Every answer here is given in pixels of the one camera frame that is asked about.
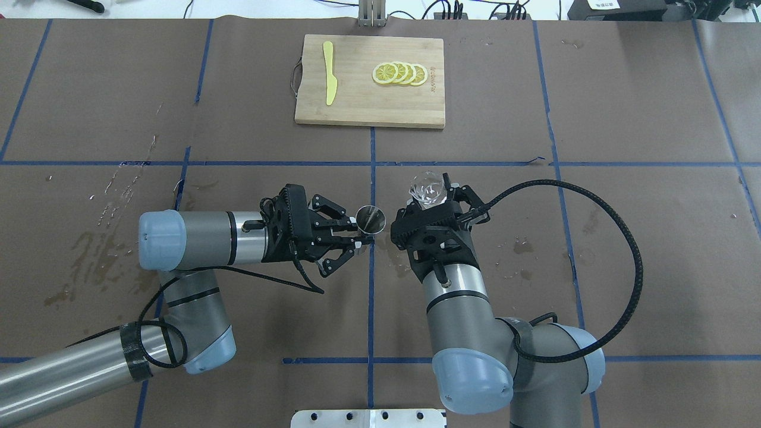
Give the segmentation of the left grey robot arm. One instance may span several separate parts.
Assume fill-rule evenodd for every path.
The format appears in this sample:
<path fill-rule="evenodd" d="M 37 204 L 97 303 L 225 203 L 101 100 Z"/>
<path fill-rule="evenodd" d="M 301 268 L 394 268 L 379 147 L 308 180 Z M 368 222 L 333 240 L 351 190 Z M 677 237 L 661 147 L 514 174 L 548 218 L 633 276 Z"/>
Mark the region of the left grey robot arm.
<path fill-rule="evenodd" d="M 288 184 L 256 211 L 145 212 L 139 263 L 159 287 L 135 320 L 2 371 L 3 427 L 35 419 L 142 383 L 158 372 L 208 372 L 237 351 L 215 276 L 223 270 L 323 294 L 304 270 L 326 278 L 383 231 L 377 206 L 351 214 L 321 195 Z"/>

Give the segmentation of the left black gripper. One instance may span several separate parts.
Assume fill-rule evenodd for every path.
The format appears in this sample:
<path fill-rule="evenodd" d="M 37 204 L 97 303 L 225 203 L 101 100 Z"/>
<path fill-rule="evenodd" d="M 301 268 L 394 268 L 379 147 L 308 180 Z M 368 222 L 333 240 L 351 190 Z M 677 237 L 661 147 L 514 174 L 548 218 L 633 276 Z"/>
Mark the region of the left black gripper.
<path fill-rule="evenodd" d="M 312 246 L 312 232 L 359 231 L 355 217 L 319 193 L 313 195 L 309 209 L 305 199 L 263 199 L 259 210 L 268 233 L 263 263 L 313 262 L 326 278 L 375 242 L 373 237 L 318 237 Z"/>

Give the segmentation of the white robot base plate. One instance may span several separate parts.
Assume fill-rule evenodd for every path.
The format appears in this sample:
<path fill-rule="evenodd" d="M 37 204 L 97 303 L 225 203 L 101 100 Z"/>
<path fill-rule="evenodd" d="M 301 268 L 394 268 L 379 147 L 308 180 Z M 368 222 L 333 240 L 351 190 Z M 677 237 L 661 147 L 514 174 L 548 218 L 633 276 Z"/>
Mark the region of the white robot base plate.
<path fill-rule="evenodd" d="M 304 410 L 291 427 L 447 427 L 446 411 L 435 408 Z"/>

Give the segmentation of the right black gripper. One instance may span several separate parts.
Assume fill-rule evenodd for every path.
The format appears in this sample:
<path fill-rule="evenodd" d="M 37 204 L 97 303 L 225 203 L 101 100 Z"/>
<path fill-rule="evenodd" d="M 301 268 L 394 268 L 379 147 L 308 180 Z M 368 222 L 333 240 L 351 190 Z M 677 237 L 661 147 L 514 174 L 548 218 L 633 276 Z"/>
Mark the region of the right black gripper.
<path fill-rule="evenodd" d="M 488 204 L 483 202 L 471 186 L 453 185 L 453 200 L 455 202 L 445 202 L 441 205 L 449 205 L 452 209 L 462 211 L 462 214 L 457 215 L 459 226 L 473 226 L 491 220 Z M 467 211 L 463 211 L 460 203 L 467 204 Z M 411 199 L 403 209 L 403 216 L 415 216 L 422 211 L 422 204 Z M 445 231 L 445 228 L 437 227 L 419 232 L 408 244 L 408 257 L 411 271 L 420 282 L 430 273 L 434 273 L 435 279 L 446 282 L 448 274 L 445 273 L 445 268 L 449 265 L 479 268 L 470 228 L 468 231 Z"/>

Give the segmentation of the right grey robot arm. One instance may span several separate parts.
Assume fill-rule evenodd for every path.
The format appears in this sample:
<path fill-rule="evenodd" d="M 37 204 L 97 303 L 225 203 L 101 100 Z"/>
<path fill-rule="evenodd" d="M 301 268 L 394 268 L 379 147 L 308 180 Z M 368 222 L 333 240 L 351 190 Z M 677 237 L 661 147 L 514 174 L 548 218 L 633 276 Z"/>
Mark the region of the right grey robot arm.
<path fill-rule="evenodd" d="M 510 409 L 511 427 L 579 427 L 583 396 L 605 374 L 603 350 L 562 363 L 533 362 L 516 352 L 560 357 L 595 343 L 584 329 L 540 319 L 496 317 L 460 203 L 479 202 L 468 187 L 412 195 L 392 223 L 426 295 L 426 317 L 441 403 L 457 414 Z"/>

